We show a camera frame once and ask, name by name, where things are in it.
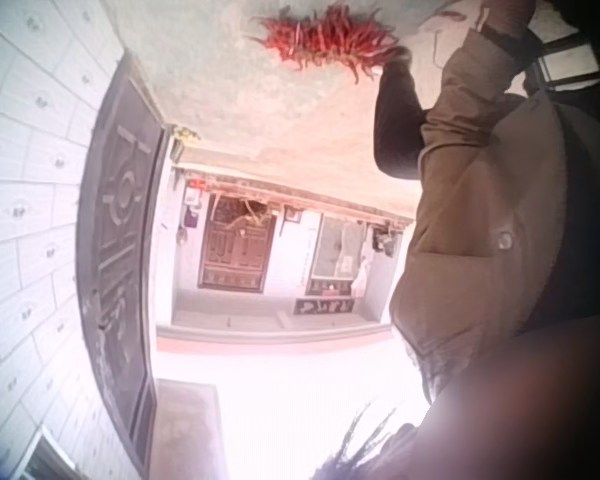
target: white tiled wall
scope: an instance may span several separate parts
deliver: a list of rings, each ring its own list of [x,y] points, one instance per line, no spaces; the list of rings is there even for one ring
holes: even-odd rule
[[[0,478],[42,424],[89,478],[136,479],[75,287],[80,182],[122,46],[98,0],[0,0]]]

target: hand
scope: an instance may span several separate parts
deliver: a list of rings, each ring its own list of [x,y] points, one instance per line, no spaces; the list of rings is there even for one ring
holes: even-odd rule
[[[498,33],[515,38],[524,35],[536,11],[536,0],[485,0],[489,8],[486,24]]]

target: wooden door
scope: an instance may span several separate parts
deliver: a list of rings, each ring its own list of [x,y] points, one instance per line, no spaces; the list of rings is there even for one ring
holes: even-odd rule
[[[202,247],[201,288],[262,292],[266,279],[275,217],[260,225],[236,218],[248,213],[242,200],[221,197],[210,208]]]
[[[98,387],[127,453],[146,477],[156,409],[147,332],[148,247],[167,135],[136,78],[125,54],[87,157],[76,268]]]

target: ground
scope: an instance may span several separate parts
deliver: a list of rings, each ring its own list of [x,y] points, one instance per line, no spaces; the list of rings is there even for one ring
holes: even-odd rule
[[[332,0],[103,1],[166,121],[201,136],[183,165],[415,215],[419,182],[389,178],[373,160],[378,81],[362,78],[354,85],[352,74],[339,66],[297,72],[245,39],[263,35],[253,16],[275,16],[288,4],[293,14],[304,16]],[[445,3],[450,2],[347,2],[357,13],[379,7],[378,20],[396,27],[395,34],[413,51],[413,75],[425,108],[435,102],[441,72],[433,61],[434,33],[418,28]],[[535,24],[544,40],[570,33],[547,7],[540,8]],[[444,63],[462,43],[466,27],[444,27],[435,63]]]

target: dried chili bunch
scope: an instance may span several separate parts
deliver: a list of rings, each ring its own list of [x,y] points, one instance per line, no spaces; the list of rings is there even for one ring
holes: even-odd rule
[[[341,63],[359,81],[358,68],[373,78],[371,68],[384,65],[391,57],[388,51],[398,39],[391,29],[375,20],[379,10],[365,19],[351,16],[349,7],[335,4],[322,16],[296,20],[283,10],[278,18],[256,18],[267,29],[267,38],[249,37],[265,48],[278,51],[280,59],[294,61],[299,70],[313,63],[316,66]]]

